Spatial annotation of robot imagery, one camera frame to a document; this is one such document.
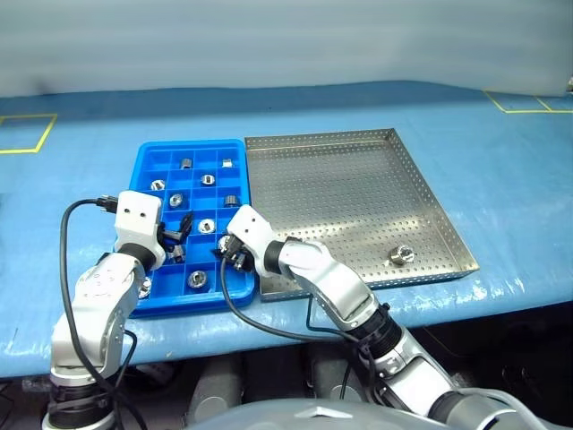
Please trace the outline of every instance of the perforated metal tray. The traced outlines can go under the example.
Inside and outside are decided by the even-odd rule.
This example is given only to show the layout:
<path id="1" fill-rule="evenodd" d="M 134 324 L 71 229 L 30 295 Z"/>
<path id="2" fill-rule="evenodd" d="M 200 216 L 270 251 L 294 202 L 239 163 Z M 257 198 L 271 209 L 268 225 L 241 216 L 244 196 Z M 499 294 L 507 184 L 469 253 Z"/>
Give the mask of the perforated metal tray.
<path id="1" fill-rule="evenodd" d="M 479 269 L 394 129 L 247 137 L 252 205 L 281 237 L 323 242 L 373 288 Z M 389 251 L 410 245 L 398 266 Z M 305 296 L 261 279 L 264 300 Z"/>

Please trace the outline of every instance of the blue surface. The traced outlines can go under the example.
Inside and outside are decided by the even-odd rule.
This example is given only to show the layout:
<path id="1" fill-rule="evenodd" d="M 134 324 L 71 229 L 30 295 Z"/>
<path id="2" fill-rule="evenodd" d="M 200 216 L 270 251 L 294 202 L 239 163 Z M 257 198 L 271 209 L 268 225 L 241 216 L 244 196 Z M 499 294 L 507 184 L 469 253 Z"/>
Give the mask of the blue surface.
<path id="1" fill-rule="evenodd" d="M 125 189 L 137 150 L 153 140 L 395 127 L 481 266 L 463 279 L 377 291 L 400 323 L 439 323 L 573 298 L 572 115 L 507 115 L 480 91 L 412 82 L 0 99 L 0 115 L 50 112 L 58 119 L 38 154 L 0 155 L 2 376 L 49 370 L 50 334 L 63 311 L 57 243 L 64 208 Z M 113 224 L 112 215 L 94 208 L 74 213 L 72 284 L 113 246 Z M 305 308 L 303 300 L 268 304 L 256 297 L 245 312 L 305 332 Z M 327 323 L 318 306 L 312 319 Z M 137 362 L 287 342 L 227 311 L 140 318 L 127 327 L 140 340 Z"/>
<path id="2" fill-rule="evenodd" d="M 192 168 L 182 170 L 181 159 L 190 159 Z M 230 159 L 231 168 L 222 168 L 223 159 Z M 201 177 L 213 175 L 214 185 L 203 185 Z M 150 184 L 163 179 L 166 189 L 151 191 Z M 141 299 L 133 311 L 133 317 L 181 312 L 199 312 L 227 307 L 221 290 L 219 259 L 212 253 L 217 241 L 223 236 L 228 221 L 238 211 L 225 208 L 225 196 L 232 194 L 239 202 L 249 204 L 249 180 L 245 147 L 237 139 L 224 141 L 148 142 L 140 147 L 133 168 L 130 189 L 159 197 L 161 220 L 167 230 L 179 229 L 181 219 L 193 211 L 191 234 L 182 245 L 185 262 L 176 263 L 167 259 L 165 264 L 150 276 L 150 295 Z M 180 206 L 171 208 L 169 198 L 181 194 Z M 216 231 L 201 234 L 198 224 L 202 219 L 213 219 Z M 207 283 L 202 288 L 190 288 L 187 278 L 194 271 L 205 271 Z M 238 273 L 227 268 L 229 296 L 236 305 L 248 305 L 252 301 L 255 282 L 251 273 Z"/>

